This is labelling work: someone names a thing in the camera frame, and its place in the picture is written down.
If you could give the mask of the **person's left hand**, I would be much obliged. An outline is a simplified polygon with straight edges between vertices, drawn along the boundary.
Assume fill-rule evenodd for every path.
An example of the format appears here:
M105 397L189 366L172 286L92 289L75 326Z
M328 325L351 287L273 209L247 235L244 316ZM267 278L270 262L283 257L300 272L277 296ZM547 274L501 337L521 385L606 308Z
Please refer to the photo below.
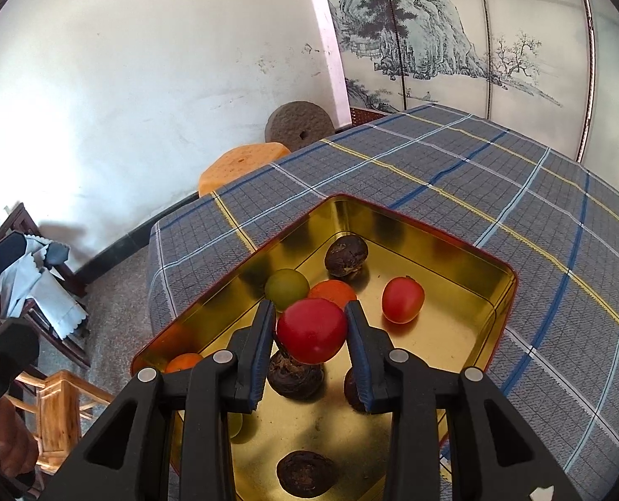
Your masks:
M0 399L0 469L8 478L33 472L38 442L6 397Z

